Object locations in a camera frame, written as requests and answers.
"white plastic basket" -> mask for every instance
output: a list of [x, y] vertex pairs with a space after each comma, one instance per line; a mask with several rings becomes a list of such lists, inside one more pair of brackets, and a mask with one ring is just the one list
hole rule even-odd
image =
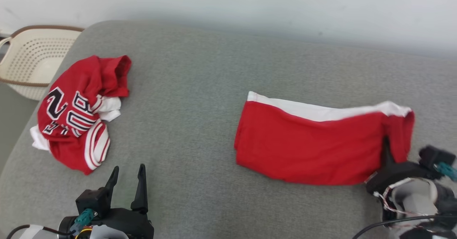
[[41, 100], [75, 39], [83, 29], [66, 26], [29, 26], [0, 41], [10, 42], [0, 62], [0, 81], [24, 97]]

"gray fabric surface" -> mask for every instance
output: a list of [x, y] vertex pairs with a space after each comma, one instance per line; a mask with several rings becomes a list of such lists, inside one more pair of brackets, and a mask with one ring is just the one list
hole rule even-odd
[[[249, 90], [344, 108], [391, 100], [416, 112], [410, 159], [428, 144], [457, 149], [456, 63], [160, 25], [108, 21], [83, 32], [58, 75], [91, 55], [129, 55], [131, 94], [108, 124], [106, 161], [84, 176], [21, 135], [0, 177], [0, 226], [57, 228], [85, 189], [120, 166], [113, 207], [130, 206], [146, 164], [155, 238], [351, 238], [379, 221], [362, 185], [288, 184], [237, 166], [233, 140]], [[366, 238], [386, 238], [374, 229]]]

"white wall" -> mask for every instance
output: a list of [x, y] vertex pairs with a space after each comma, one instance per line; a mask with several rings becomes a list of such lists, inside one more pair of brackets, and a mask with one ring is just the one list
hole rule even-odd
[[178, 18], [307, 41], [457, 55], [457, 0], [0, 0], [0, 33], [31, 24]]

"red cloth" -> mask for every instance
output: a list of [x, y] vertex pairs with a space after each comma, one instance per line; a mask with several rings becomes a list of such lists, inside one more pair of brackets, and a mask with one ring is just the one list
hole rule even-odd
[[38, 126], [58, 161], [90, 174], [104, 160], [110, 141], [97, 110], [102, 96], [129, 95], [131, 63], [126, 55], [92, 56], [74, 63], [51, 86], [38, 110]]
[[410, 108], [392, 102], [331, 109], [250, 92], [235, 139], [236, 161], [287, 182], [358, 184], [380, 168], [384, 136], [395, 160], [406, 161], [414, 120]]

